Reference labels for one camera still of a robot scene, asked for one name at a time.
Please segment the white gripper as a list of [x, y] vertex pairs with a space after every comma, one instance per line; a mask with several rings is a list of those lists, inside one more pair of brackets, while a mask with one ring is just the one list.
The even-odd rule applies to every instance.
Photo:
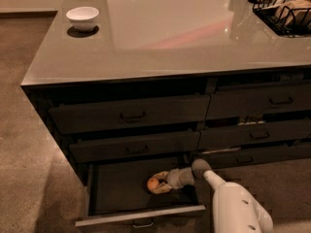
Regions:
[[153, 194], [163, 194], [168, 193], [172, 188], [179, 189], [182, 187], [180, 178], [179, 178], [179, 170], [173, 169], [171, 171], [162, 171], [154, 174], [154, 178], [159, 181], [167, 181], [167, 183], [160, 183], [155, 189], [152, 190]]

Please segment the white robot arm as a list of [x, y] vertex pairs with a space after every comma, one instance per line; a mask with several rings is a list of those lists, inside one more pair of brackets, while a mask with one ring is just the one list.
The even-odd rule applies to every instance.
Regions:
[[190, 167], [162, 171], [151, 176], [147, 188], [162, 194], [204, 179], [214, 190], [212, 216], [215, 233], [273, 233], [269, 212], [239, 183], [226, 182], [203, 159], [195, 159]]

